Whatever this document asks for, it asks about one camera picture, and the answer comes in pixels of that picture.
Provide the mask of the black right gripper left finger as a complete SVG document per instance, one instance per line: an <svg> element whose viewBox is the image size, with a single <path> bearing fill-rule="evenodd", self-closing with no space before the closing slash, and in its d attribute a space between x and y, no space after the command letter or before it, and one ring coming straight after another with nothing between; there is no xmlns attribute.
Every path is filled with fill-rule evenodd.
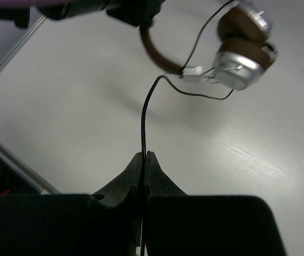
<svg viewBox="0 0 304 256"><path fill-rule="evenodd" d="M135 255L142 156L96 193L0 195L0 255Z"/></svg>

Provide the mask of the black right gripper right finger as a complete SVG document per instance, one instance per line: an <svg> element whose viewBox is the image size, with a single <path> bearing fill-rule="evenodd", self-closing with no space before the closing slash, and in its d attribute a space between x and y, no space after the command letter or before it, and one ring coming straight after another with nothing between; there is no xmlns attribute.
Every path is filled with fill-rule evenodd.
<svg viewBox="0 0 304 256"><path fill-rule="evenodd" d="M273 213L248 195L190 196L145 160L144 237L149 255L286 255Z"/></svg>

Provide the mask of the brown silver headphones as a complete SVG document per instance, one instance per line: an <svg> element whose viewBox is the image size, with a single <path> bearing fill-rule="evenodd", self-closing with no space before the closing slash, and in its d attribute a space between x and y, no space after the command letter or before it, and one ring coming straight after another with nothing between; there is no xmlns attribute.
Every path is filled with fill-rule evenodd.
<svg viewBox="0 0 304 256"><path fill-rule="evenodd" d="M218 21L217 36L221 45L215 54L212 73L214 79L232 90L241 91L255 84L276 61L278 50L269 42L273 28L263 9L253 1L227 1L209 17L198 33L193 49L182 66L171 61L154 46L150 36L151 22L139 26L140 38L150 60L166 73L181 78L204 78L201 66L188 66L202 32L209 22L229 4L237 2Z"/></svg>

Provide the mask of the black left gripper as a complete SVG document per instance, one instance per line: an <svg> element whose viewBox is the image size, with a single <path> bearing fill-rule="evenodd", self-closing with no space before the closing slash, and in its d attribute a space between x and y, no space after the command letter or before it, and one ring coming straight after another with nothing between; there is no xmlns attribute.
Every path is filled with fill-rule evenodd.
<svg viewBox="0 0 304 256"><path fill-rule="evenodd" d="M37 9L47 18L55 21L105 11L112 18L138 27L151 24L154 16L160 13L163 3L163 1L67 1Z"/></svg>

